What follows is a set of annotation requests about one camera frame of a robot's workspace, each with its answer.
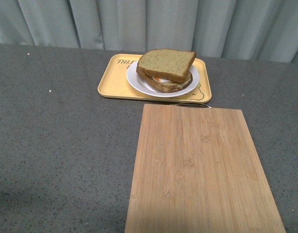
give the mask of bamboo cutting board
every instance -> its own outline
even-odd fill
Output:
[[[240,110],[145,104],[125,233],[284,233]]]

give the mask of yellow tray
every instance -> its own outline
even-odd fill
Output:
[[[207,103],[211,97],[211,88],[207,76],[205,63],[196,58],[193,66],[198,70],[200,81],[198,86],[191,92],[177,97],[154,97],[141,93],[134,89],[126,77],[127,68],[141,55],[136,54],[117,54],[113,56],[105,70],[99,83],[98,92],[107,98],[133,99],[133,100],[156,100],[170,102],[196,102]]]

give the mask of toasted bread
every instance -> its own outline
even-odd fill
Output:
[[[189,68],[195,57],[194,51],[150,50],[139,59],[136,72],[184,83],[190,78]]]

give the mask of speckled countertop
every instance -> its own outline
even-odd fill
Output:
[[[0,44],[0,233],[124,232],[144,103],[100,96],[121,51]],[[201,58],[241,109],[286,232],[298,233],[298,64]]]

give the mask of gray curtain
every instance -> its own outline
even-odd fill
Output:
[[[298,0],[0,0],[0,43],[298,63]]]

